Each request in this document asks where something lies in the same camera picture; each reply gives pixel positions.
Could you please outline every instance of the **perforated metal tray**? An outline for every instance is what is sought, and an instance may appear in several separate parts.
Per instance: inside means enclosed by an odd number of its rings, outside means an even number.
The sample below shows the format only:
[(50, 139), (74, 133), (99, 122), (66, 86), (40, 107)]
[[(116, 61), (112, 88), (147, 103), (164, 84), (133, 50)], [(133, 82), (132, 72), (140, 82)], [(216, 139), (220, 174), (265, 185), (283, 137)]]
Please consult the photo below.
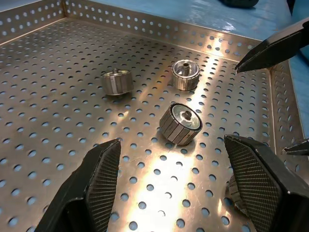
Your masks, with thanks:
[[(259, 41), (81, 0), (2, 12), (0, 33), (1, 231), (34, 231), (86, 152), (113, 138), (122, 155), (109, 232), (255, 231), (227, 193), (224, 134), (265, 143), (309, 183), (308, 160), (281, 154), (303, 137), (288, 62), (235, 74)], [(194, 91), (171, 86), (184, 58), (202, 70)], [(132, 93), (105, 96), (99, 79), (112, 68), (132, 70)], [(203, 121), (188, 146), (159, 132), (171, 102)]]

